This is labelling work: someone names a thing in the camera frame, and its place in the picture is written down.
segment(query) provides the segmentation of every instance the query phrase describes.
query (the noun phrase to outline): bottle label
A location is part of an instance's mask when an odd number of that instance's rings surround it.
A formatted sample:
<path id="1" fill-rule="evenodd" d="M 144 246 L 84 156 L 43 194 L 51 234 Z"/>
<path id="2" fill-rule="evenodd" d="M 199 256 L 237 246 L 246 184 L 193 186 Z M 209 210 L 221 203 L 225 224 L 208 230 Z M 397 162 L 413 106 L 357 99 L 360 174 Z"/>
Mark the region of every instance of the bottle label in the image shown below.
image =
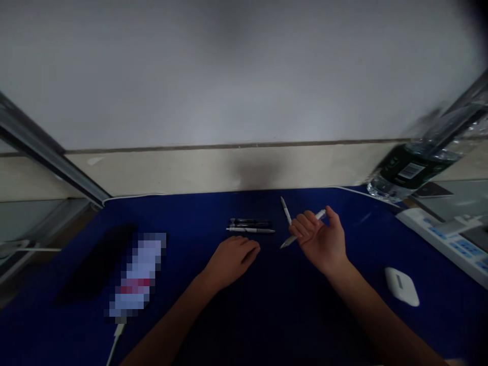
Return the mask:
<path id="1" fill-rule="evenodd" d="M 452 161 L 433 161 L 415 155 L 405 145 L 395 147 L 385 158 L 380 174 L 390 183 L 408 189 L 420 188 L 441 171 L 453 164 Z"/>

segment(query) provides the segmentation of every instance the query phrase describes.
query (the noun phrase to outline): finger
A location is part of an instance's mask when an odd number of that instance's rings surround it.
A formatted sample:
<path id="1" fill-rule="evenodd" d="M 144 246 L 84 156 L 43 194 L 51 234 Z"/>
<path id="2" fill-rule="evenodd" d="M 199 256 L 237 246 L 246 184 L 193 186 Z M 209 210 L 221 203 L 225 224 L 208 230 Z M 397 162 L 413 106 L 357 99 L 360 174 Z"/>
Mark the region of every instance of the finger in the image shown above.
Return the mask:
<path id="1" fill-rule="evenodd" d="M 232 243 L 234 245 L 241 246 L 248 241 L 249 241 L 248 238 L 240 236 L 239 239 L 234 240 Z"/>
<path id="2" fill-rule="evenodd" d="M 242 244 L 240 247 L 244 255 L 246 255 L 254 248 L 259 247 L 259 243 L 255 240 L 249 240 L 246 243 Z"/>
<path id="3" fill-rule="evenodd" d="M 253 264 L 254 260 L 258 256 L 258 253 L 261 251 L 261 247 L 257 246 L 252 249 L 242 260 L 242 264 L 244 265 L 245 269 L 247 270 L 251 264 Z"/>
<path id="4" fill-rule="evenodd" d="M 327 217 L 329 218 L 329 226 L 331 228 L 342 229 L 341 219 L 339 218 L 339 215 L 335 213 L 335 211 L 330 206 L 326 206 L 325 212 L 327 213 Z"/>
<path id="5" fill-rule="evenodd" d="M 293 219 L 291 221 L 291 224 L 294 225 L 297 229 L 298 229 L 298 232 L 302 235 L 302 236 L 309 236 L 309 232 L 307 231 L 307 229 L 305 228 L 305 226 L 303 226 L 301 224 L 300 221 L 298 221 L 297 219 Z"/>
<path id="6" fill-rule="evenodd" d="M 239 239 L 239 238 L 242 238 L 242 236 L 231 236 L 231 237 L 228 237 L 227 239 L 225 239 L 221 244 L 225 244 L 225 243 L 234 241 L 234 240 Z"/>
<path id="7" fill-rule="evenodd" d="M 307 211 L 305 211 L 303 214 L 304 214 L 304 215 L 305 215 L 305 217 L 306 217 L 307 219 L 309 219 L 309 221 L 310 221 L 312 224 L 314 224 L 315 226 L 320 225 L 321 221 L 320 221 L 320 220 L 318 220 L 318 219 L 315 217 L 315 214 L 314 214 L 312 211 L 307 210 Z"/>
<path id="8" fill-rule="evenodd" d="M 288 231 L 290 232 L 290 234 L 296 236 L 296 237 L 301 237 L 301 234 L 300 232 L 298 231 L 298 229 L 295 227 L 295 225 L 292 225 L 288 228 Z"/>
<path id="9" fill-rule="evenodd" d="M 307 217 L 306 217 L 304 214 L 302 214 L 302 213 L 301 213 L 301 214 L 299 214 L 299 215 L 296 217 L 296 219 L 297 219 L 298 221 L 300 221 L 300 223 L 301 223 L 303 226 L 305 226 L 305 228 L 306 228 L 308 231 L 312 231 L 312 232 L 313 232 L 313 231 L 315 230 L 314 224 L 312 224 L 312 223 L 310 222 L 310 220 L 309 220 L 309 219 L 307 219 Z"/>

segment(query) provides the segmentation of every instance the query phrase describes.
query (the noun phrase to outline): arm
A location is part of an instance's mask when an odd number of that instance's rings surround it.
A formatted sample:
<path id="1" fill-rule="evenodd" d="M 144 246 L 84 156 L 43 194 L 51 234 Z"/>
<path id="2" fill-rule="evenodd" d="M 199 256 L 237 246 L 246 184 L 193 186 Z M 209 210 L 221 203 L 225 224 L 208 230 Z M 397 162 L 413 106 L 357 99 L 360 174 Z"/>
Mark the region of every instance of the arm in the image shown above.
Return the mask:
<path id="1" fill-rule="evenodd" d="M 329 226 L 311 211 L 292 221 L 290 232 L 306 257 L 330 281 L 352 312 L 385 365 L 447 364 L 401 321 L 346 256 L 339 215 L 326 207 Z"/>
<path id="2" fill-rule="evenodd" d="M 260 251 L 256 241 L 233 236 L 220 243 L 207 266 L 122 366 L 171 365 L 198 315 L 224 287 L 242 276 Z"/>

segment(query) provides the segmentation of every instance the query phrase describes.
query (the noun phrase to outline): forearm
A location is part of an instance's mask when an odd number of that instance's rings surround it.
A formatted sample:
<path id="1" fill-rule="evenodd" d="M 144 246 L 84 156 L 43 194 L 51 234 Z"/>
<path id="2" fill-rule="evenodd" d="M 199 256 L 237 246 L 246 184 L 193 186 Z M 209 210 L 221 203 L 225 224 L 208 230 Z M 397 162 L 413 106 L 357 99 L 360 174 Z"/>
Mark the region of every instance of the forearm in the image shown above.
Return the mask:
<path id="1" fill-rule="evenodd" d="M 385 365 L 446 365 L 395 315 L 349 261 L 340 271 L 327 277 Z"/>
<path id="2" fill-rule="evenodd" d="M 171 365 L 196 318 L 216 292 L 201 275 L 197 276 L 122 365 Z"/>

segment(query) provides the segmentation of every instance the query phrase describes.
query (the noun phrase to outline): water bottle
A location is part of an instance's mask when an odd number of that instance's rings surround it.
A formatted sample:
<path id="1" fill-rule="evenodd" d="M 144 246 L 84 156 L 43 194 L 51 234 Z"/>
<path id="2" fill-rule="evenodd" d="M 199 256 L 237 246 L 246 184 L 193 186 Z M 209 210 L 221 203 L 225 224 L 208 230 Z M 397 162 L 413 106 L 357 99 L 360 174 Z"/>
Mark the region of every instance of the water bottle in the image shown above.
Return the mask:
<path id="1" fill-rule="evenodd" d="M 423 137 L 395 147 L 368 192 L 402 201 L 473 150 L 488 135 L 488 94 L 442 116 Z"/>

